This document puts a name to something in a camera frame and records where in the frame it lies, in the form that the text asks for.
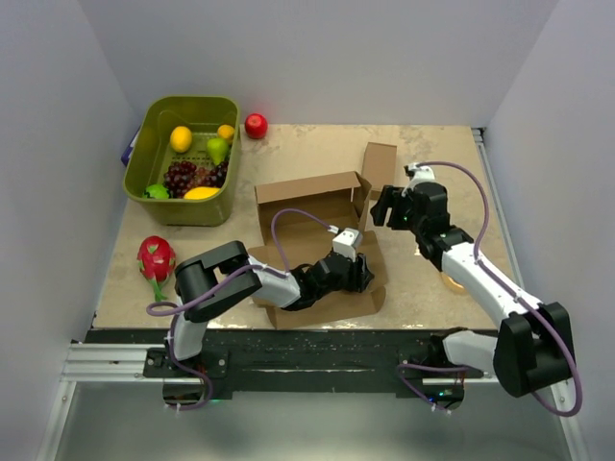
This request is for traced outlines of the brown cardboard box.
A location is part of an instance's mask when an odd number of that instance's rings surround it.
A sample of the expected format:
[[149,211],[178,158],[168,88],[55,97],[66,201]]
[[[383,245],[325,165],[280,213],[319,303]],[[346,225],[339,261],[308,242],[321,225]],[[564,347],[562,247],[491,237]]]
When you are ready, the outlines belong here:
[[[263,245],[250,248],[248,253],[258,261],[282,270],[283,260],[276,243],[281,244],[290,268],[302,263],[313,264],[332,249],[333,234],[317,222],[293,211],[300,209],[342,230],[351,228],[361,231],[363,238],[358,251],[366,256],[367,268],[375,276],[360,294],[335,292],[314,306],[297,312],[284,311],[263,297],[254,296],[254,302],[265,309],[274,328],[312,327],[381,311],[388,277],[376,233],[365,228],[371,189],[370,182],[355,171],[255,187]],[[276,213],[288,208],[292,211],[282,215],[273,228],[271,223]]]

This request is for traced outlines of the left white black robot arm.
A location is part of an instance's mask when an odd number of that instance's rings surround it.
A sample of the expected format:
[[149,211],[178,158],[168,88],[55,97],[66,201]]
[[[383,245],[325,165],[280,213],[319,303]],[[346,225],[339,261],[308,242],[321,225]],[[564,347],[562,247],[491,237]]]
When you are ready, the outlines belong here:
[[198,368],[208,322],[244,299],[256,296],[284,311],[301,311],[333,292],[365,291],[374,274],[355,245],[335,243],[315,263],[285,272],[232,241],[183,262],[175,277],[182,303],[171,309],[174,319],[164,363],[176,376],[190,376]]

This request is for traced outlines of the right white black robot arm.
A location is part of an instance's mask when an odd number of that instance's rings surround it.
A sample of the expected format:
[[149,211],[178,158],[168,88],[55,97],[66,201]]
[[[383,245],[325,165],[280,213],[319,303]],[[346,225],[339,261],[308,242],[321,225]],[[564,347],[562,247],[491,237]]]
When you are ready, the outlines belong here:
[[515,398],[577,376],[566,309],[525,292],[477,249],[465,230],[452,225],[443,185],[387,185],[370,213],[377,227],[410,231],[420,254],[461,284],[498,329],[494,337],[469,330],[445,336],[428,354],[435,375],[448,377],[461,365],[469,366],[494,375]]

